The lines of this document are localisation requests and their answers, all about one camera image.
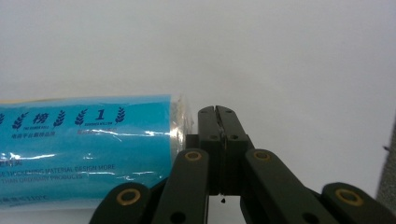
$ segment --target transparent plastic packaging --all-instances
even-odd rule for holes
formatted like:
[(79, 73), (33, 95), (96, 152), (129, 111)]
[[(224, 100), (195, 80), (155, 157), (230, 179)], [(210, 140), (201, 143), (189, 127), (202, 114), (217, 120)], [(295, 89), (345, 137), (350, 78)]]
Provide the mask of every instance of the transparent plastic packaging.
[(169, 175), (192, 119), (183, 96), (0, 104), (0, 211), (92, 208)]

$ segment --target white wall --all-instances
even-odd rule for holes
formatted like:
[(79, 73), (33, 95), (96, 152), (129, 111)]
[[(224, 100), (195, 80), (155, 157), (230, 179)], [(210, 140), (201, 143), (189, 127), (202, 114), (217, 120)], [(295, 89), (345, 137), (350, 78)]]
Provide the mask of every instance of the white wall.
[[(375, 196), (396, 96), (396, 3), (0, 1), (0, 100), (183, 92), (237, 112), (309, 188)], [(211, 201), (209, 223), (241, 223)], [(92, 210), (1, 214), (88, 223)]]

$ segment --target white background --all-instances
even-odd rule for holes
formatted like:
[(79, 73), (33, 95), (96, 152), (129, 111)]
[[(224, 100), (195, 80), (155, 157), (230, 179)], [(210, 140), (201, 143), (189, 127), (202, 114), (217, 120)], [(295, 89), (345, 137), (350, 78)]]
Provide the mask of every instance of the white background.
[[(309, 188), (375, 196), (396, 106), (395, 11), (391, 0), (0, 1), (0, 100), (183, 92), (194, 116), (235, 110)], [(208, 223), (244, 222), (237, 198), (219, 200)]]

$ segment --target blue plastic wrap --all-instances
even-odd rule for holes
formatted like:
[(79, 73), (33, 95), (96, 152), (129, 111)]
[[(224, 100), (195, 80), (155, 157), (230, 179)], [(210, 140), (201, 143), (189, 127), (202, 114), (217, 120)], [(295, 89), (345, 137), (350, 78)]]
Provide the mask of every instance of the blue plastic wrap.
[(170, 95), (0, 104), (0, 208), (96, 206), (166, 178), (191, 121)]

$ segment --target blue label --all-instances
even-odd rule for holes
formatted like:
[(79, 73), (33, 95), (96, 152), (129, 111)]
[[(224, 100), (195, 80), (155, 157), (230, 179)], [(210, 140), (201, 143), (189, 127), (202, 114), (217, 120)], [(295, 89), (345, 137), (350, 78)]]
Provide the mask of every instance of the blue label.
[(0, 206), (100, 199), (171, 169), (169, 95), (0, 105)]

